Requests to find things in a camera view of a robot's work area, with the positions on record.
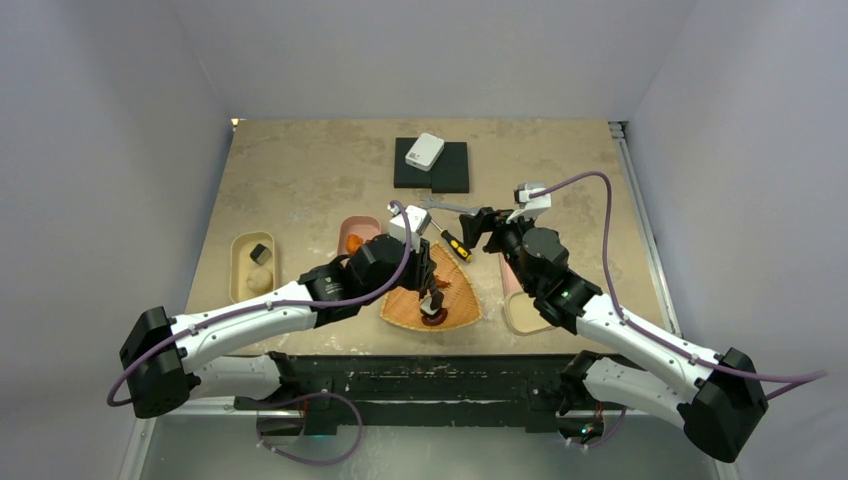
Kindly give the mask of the orange fried chicken piece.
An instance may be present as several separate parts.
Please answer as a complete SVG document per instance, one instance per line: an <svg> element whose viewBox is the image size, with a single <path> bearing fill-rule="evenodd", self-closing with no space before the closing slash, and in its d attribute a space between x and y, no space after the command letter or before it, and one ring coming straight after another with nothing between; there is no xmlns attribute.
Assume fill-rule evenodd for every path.
<svg viewBox="0 0 848 480"><path fill-rule="evenodd" d="M348 234L345 239L345 251L349 255L354 255L364 243L365 240L361 236L353 233Z"/></svg>

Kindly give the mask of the white black sushi piece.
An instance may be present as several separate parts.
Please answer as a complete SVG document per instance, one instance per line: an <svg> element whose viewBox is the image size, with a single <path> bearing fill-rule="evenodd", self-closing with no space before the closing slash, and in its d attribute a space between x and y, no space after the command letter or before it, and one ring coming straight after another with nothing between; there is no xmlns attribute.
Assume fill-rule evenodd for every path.
<svg viewBox="0 0 848 480"><path fill-rule="evenodd" d="M441 310L441 304L435 302L432 297L427 297L421 301L419 310L424 316L435 316Z"/></svg>

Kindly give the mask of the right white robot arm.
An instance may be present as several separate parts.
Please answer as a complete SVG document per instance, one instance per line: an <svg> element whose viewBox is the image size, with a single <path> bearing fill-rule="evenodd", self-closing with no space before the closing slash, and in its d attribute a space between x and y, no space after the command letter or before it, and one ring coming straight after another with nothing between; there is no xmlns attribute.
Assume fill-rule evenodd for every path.
<svg viewBox="0 0 848 480"><path fill-rule="evenodd" d="M768 410L752 359L735 348L719 353L691 343L624 309L569 267L556 231L509 214L484 207L460 215L464 243L474 247L488 234L484 252L502 256L544 320L631 363L580 354L561 381L564 399L649 413L680 428L706 455L735 462Z"/></svg>

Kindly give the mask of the woven bamboo basket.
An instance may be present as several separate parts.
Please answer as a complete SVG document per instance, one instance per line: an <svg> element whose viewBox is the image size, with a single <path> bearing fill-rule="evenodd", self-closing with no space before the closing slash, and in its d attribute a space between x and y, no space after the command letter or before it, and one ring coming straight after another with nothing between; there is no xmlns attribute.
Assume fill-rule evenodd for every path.
<svg viewBox="0 0 848 480"><path fill-rule="evenodd" d="M430 247L436 263L435 276L445 288L443 307L448 314L438 325L426 325L419 310L417 291L395 289L381 305L380 318L398 327L422 332L437 332L471 325L482 318L482 307L470 278L453 254L441 243Z"/></svg>

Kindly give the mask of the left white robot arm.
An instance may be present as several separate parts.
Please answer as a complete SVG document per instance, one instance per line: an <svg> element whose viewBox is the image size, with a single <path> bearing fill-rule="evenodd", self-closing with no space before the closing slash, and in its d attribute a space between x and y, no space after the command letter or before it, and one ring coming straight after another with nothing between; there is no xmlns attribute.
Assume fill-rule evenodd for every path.
<svg viewBox="0 0 848 480"><path fill-rule="evenodd" d="M162 306L143 311L119 349L123 372L110 388L111 407L129 405L139 419L183 405L211 381L225 355L281 335L321 328L402 288L435 308L438 264L423 241L409 248L381 234L353 254L336 256L298 279L255 298L208 312L170 316Z"/></svg>

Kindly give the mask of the pink lunch box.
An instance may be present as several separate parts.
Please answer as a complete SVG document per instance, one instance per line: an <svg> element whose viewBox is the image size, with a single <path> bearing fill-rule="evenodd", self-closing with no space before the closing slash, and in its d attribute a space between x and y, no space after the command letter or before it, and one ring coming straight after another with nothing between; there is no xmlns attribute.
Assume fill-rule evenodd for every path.
<svg viewBox="0 0 848 480"><path fill-rule="evenodd" d="M369 241L379 235L381 231L381 223L374 217L366 215L347 217L339 227L337 254L347 254L347 238L349 235L356 235L363 241Z"/></svg>

